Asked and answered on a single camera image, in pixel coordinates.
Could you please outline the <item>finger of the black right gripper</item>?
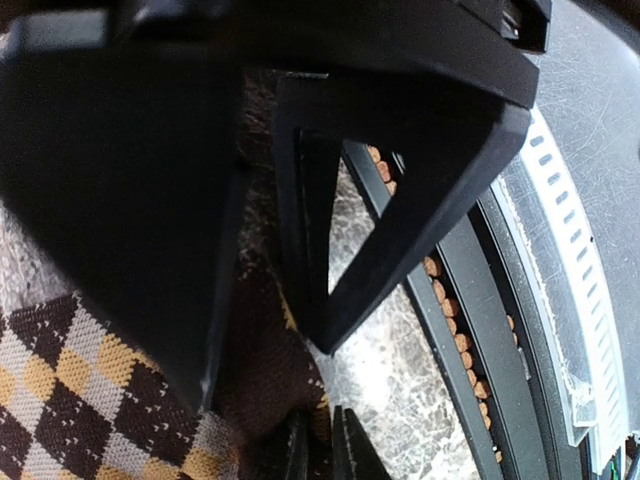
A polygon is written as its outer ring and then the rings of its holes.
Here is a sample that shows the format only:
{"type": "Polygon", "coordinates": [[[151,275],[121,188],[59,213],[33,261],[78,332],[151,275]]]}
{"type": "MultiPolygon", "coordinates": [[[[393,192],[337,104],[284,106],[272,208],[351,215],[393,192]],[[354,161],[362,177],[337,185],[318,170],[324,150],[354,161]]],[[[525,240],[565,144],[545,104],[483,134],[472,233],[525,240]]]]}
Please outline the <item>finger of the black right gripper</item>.
{"type": "Polygon", "coordinates": [[[168,51],[67,51],[1,65],[1,196],[89,299],[211,402],[248,170],[238,67],[168,51]]]}
{"type": "Polygon", "coordinates": [[[331,354],[453,228],[519,152],[526,107],[434,75],[285,76],[273,124],[283,275],[305,335],[331,354]],[[328,236],[349,142],[406,172],[335,286],[328,236]]]}

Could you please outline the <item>brown yellow argyle sock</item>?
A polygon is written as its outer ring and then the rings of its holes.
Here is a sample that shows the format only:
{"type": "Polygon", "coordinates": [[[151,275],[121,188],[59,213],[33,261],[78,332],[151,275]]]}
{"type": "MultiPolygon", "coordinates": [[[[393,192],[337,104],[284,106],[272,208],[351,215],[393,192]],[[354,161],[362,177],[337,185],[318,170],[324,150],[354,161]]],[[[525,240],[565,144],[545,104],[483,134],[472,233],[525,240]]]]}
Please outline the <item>brown yellow argyle sock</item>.
{"type": "Polygon", "coordinates": [[[5,479],[282,479],[294,415],[309,479],[333,475],[329,399],[278,279],[270,127],[276,74],[245,76],[240,152],[255,168],[211,410],[190,414],[160,368],[92,313],[1,213],[5,479]]]}

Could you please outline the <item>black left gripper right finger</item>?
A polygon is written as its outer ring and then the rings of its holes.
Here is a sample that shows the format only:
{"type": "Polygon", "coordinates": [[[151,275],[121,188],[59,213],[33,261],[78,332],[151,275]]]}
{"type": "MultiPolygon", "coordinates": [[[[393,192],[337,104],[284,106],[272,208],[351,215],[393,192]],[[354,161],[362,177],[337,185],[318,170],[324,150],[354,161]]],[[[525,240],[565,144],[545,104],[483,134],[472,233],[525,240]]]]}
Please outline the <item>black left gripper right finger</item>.
{"type": "Polygon", "coordinates": [[[384,464],[355,412],[336,406],[332,425],[333,478],[390,480],[384,464]]]}

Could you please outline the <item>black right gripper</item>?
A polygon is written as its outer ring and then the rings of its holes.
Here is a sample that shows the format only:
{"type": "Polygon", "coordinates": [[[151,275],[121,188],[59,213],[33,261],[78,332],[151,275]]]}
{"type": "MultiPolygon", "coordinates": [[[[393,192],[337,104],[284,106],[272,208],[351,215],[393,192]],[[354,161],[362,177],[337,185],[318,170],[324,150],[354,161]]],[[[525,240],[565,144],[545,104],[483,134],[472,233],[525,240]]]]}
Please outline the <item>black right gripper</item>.
{"type": "Polygon", "coordinates": [[[83,23],[283,70],[434,73],[528,108],[551,13],[548,1],[5,1],[1,23],[83,23]]]}

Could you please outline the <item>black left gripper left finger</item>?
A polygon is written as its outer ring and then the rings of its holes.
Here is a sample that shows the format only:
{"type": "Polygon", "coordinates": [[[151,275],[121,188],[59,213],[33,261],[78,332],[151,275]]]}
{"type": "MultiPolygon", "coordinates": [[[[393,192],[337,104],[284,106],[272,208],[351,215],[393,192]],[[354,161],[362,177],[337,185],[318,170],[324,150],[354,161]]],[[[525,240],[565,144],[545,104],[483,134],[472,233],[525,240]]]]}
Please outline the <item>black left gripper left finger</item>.
{"type": "Polygon", "coordinates": [[[301,411],[293,412],[288,420],[288,427],[284,479],[306,480],[309,465],[308,416],[301,411]]]}

